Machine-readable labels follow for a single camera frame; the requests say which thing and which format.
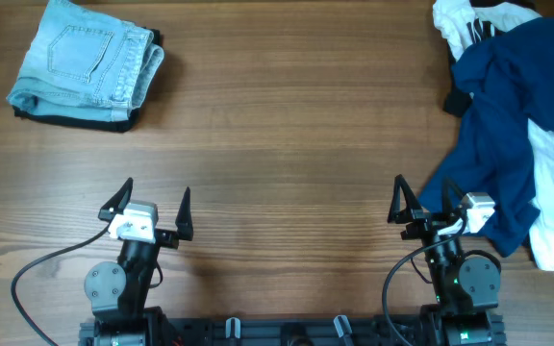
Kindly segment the folded light blue jeans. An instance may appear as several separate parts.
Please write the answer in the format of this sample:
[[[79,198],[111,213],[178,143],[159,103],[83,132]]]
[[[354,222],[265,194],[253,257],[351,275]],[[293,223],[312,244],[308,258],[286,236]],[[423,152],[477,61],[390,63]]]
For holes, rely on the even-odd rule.
[[[132,22],[52,0],[7,101],[34,116],[127,121],[164,60],[154,38]]]

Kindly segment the dark blue t-shirt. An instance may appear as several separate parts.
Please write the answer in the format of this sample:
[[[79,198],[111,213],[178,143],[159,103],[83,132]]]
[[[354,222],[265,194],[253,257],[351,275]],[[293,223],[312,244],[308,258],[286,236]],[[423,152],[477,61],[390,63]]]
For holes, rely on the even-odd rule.
[[[486,192],[496,211],[481,233],[503,257],[528,236],[540,210],[528,124],[554,132],[554,17],[539,17],[469,46],[452,67],[457,88],[471,99],[457,144],[419,195],[441,210],[451,178],[463,192]]]

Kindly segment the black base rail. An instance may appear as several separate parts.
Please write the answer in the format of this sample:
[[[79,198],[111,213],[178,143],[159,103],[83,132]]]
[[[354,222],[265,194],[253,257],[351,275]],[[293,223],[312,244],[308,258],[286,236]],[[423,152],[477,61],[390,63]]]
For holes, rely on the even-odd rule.
[[[439,325],[416,315],[351,319],[241,320],[170,319],[171,345],[500,345],[507,344],[500,315],[482,315]]]

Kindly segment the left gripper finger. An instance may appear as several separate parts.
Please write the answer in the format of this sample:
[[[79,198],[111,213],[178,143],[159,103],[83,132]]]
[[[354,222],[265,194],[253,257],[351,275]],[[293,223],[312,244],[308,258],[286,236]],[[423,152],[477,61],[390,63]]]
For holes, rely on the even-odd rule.
[[[99,210],[98,219],[111,222],[117,214],[122,214],[131,199],[134,180],[128,178],[122,187]]]
[[[190,188],[187,187],[178,210],[175,225],[177,227],[177,236],[180,240],[193,240],[193,224],[190,205]]]

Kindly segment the white jersey with black lettering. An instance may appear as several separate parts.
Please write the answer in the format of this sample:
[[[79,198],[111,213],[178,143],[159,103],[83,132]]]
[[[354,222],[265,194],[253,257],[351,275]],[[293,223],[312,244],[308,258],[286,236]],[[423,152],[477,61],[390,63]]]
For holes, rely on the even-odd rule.
[[[433,5],[434,25],[447,41],[450,63],[470,45],[539,17],[529,1],[438,0]],[[530,120],[528,139],[534,158],[533,205],[540,210],[529,240],[538,268],[554,271],[554,132]]]

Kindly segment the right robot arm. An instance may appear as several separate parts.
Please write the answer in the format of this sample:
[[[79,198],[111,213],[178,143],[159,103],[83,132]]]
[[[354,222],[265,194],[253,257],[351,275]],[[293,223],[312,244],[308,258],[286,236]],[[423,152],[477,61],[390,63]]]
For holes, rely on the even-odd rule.
[[[421,247],[401,259],[382,288],[382,310],[396,345],[491,345],[507,343],[498,307],[501,263],[483,250],[464,251],[461,237],[478,232],[494,214],[495,203],[485,192],[464,193],[447,178],[441,188],[441,211],[426,211],[405,178],[394,178],[388,221],[403,224],[404,240]],[[394,274],[422,254],[428,266],[436,302],[420,308],[406,326],[389,314],[390,282]]]

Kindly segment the folded black garment under jeans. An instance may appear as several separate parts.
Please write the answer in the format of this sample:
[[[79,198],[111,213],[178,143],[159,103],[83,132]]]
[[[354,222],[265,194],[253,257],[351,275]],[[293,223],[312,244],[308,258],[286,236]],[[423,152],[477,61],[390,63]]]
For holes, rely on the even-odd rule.
[[[29,119],[38,123],[112,133],[125,133],[130,131],[137,124],[141,110],[141,108],[131,110],[129,116],[124,120],[102,121],[98,119],[82,119],[56,114],[36,115],[23,111],[17,106],[12,106],[12,109],[15,117]]]

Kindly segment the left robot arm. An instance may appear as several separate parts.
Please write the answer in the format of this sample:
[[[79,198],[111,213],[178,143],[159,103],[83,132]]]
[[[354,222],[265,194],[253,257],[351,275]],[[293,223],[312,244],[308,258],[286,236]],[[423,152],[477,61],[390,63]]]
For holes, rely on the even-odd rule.
[[[159,307],[145,303],[154,273],[161,273],[158,256],[163,248],[176,249],[180,241],[193,239],[190,189],[184,192],[174,231],[157,227],[158,207],[132,198],[133,180],[128,179],[98,212],[108,223],[106,232],[120,240],[115,261],[92,267],[84,283],[91,302],[93,323],[79,331],[81,345],[182,345],[181,334]]]

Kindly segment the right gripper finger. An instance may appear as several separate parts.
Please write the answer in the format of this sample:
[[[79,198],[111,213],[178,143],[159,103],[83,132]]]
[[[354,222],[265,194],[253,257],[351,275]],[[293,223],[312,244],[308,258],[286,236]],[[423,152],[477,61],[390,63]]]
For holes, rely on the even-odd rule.
[[[445,177],[441,186],[441,210],[443,213],[449,213],[454,210],[453,199],[461,202],[466,194],[450,177]]]
[[[388,223],[407,224],[421,219],[424,211],[403,175],[394,178]]]

